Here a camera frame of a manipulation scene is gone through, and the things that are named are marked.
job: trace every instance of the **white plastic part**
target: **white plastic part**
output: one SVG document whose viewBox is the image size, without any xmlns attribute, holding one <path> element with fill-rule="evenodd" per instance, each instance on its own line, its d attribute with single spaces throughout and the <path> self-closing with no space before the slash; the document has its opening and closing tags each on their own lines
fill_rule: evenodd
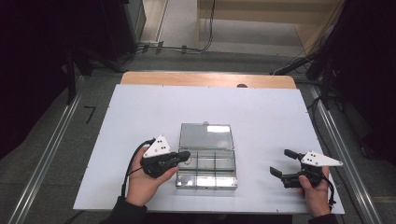
<svg viewBox="0 0 396 224">
<path fill-rule="evenodd" d="M 171 153 L 171 148 L 163 135 L 160 135 L 143 155 L 144 158 L 161 156 Z"/>
<path fill-rule="evenodd" d="M 301 159 L 301 163 L 322 167 L 322 166 L 342 166 L 341 161 L 337 161 L 327 156 L 323 156 L 314 151 L 308 151 L 305 156 Z"/>
</svg>

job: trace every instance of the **person's left hand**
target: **person's left hand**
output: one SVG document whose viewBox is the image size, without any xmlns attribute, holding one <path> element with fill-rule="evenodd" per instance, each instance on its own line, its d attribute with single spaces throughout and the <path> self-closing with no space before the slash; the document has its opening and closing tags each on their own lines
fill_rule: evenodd
<svg viewBox="0 0 396 224">
<path fill-rule="evenodd" d="M 143 154 L 146 152 L 147 149 L 147 147 L 142 147 L 137 152 L 136 157 L 134 158 L 134 161 L 132 163 L 131 171 L 134 171 L 141 167 L 140 161 L 142 160 Z M 176 172 L 177 167 L 173 167 L 167 170 L 162 176 L 158 178 L 152 178 L 146 175 L 143 169 L 140 169 L 130 174 L 128 194 L 125 201 L 136 206 L 144 206 L 151 200 L 155 192 L 157 192 L 158 187 L 165 181 L 169 180 Z"/>
</svg>

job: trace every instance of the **black sleeve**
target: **black sleeve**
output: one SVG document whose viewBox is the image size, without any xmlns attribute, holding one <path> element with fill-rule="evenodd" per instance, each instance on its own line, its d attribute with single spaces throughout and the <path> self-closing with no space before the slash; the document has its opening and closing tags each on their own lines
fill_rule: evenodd
<svg viewBox="0 0 396 224">
<path fill-rule="evenodd" d="M 142 223 L 145 218 L 145 214 L 148 211 L 146 206 L 139 207 L 131 203 L 125 202 L 125 198 L 119 197 L 117 203 L 110 213 L 110 216 L 105 220 L 102 220 L 100 224 L 107 223 Z"/>
<path fill-rule="evenodd" d="M 309 219 L 309 224 L 338 224 L 335 214 L 329 214 L 322 217 L 314 217 Z"/>
</svg>

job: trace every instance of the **white table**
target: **white table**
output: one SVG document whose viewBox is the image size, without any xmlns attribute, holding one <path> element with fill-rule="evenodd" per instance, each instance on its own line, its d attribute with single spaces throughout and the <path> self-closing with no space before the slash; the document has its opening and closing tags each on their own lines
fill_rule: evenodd
<svg viewBox="0 0 396 224">
<path fill-rule="evenodd" d="M 74 209 L 113 208 L 129 159 L 145 140 L 164 134 L 177 150 L 181 123 L 230 124 L 238 189 L 176 189 L 175 176 L 147 204 L 149 211 L 306 213 L 296 189 L 284 189 L 269 167 L 296 173 L 285 148 L 322 153 L 298 90 L 118 85 L 81 183 Z M 336 214 L 344 208 L 335 192 Z"/>
</svg>

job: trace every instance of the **person's right hand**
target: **person's right hand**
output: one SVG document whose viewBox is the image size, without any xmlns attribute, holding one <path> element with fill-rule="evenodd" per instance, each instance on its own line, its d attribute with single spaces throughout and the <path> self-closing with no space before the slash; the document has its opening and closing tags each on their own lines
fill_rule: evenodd
<svg viewBox="0 0 396 224">
<path fill-rule="evenodd" d="M 322 172 L 329 178 L 329 167 L 322 167 Z M 305 191 L 306 208 L 312 217 L 321 217 L 330 214 L 328 199 L 328 183 L 322 179 L 316 188 L 313 188 L 305 175 L 300 175 L 299 180 L 303 189 L 299 189 L 299 193 Z"/>
</svg>

